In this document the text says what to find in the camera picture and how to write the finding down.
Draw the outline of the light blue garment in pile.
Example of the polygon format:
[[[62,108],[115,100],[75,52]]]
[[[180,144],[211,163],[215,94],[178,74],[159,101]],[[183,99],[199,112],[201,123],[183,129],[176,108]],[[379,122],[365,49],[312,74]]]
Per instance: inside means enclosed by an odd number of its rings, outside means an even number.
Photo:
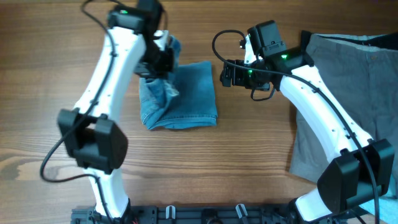
[[[389,188],[387,193],[379,197],[379,218],[388,224],[397,224],[396,190]]]

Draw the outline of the grey shorts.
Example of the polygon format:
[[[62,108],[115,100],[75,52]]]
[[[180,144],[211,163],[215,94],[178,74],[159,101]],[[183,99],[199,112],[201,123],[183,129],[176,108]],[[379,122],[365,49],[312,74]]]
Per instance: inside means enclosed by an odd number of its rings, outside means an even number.
[[[352,119],[373,139],[387,139],[397,156],[397,90],[386,94],[385,91],[359,93],[344,88],[328,89]],[[298,111],[296,123],[297,133],[289,172],[316,182],[327,166],[325,153],[315,133]]]

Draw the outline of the black garment under shorts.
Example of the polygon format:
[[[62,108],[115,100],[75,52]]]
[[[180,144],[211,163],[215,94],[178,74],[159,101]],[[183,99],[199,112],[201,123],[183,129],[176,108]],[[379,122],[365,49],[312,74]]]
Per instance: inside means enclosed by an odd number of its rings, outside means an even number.
[[[397,33],[316,34],[301,31],[300,45],[315,61],[329,88],[359,93],[397,90]]]

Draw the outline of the black mounting rail base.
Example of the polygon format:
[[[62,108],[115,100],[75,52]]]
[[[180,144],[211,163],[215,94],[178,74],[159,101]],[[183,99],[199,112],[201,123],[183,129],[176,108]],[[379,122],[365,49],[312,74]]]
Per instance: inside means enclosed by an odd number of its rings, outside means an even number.
[[[207,223],[255,223],[281,224],[305,223],[298,212],[287,204],[265,204],[234,207],[167,207],[132,206],[115,223],[140,224],[207,224]]]

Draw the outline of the light blue denim jeans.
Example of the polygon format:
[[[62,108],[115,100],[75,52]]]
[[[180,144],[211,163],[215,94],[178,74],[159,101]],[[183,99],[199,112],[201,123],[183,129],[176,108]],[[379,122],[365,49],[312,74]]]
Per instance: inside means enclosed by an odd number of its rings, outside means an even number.
[[[139,79],[140,117],[147,129],[215,126],[218,117],[210,61],[179,65],[182,45],[170,37],[176,68],[166,79]]]

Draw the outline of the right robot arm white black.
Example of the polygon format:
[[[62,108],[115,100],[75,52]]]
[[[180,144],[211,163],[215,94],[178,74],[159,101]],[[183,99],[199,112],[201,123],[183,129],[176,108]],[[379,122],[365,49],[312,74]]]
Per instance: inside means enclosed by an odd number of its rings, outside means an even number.
[[[242,34],[242,60],[224,60],[223,86],[281,92],[300,111],[320,141],[328,166],[309,193],[277,214],[286,223],[335,221],[361,204],[379,199],[389,188],[394,150],[358,126],[324,84],[303,45],[288,49],[275,21]]]

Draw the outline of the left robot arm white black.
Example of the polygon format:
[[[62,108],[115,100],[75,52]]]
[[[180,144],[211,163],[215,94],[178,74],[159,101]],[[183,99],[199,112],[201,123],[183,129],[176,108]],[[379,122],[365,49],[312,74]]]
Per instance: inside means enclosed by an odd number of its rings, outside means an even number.
[[[132,223],[130,199],[121,177],[128,140],[118,122],[131,77],[166,78],[175,66],[167,20],[158,1],[117,4],[104,25],[103,49],[93,76],[72,110],[61,110],[58,127],[67,154],[91,182],[96,203],[75,210],[73,223]]]

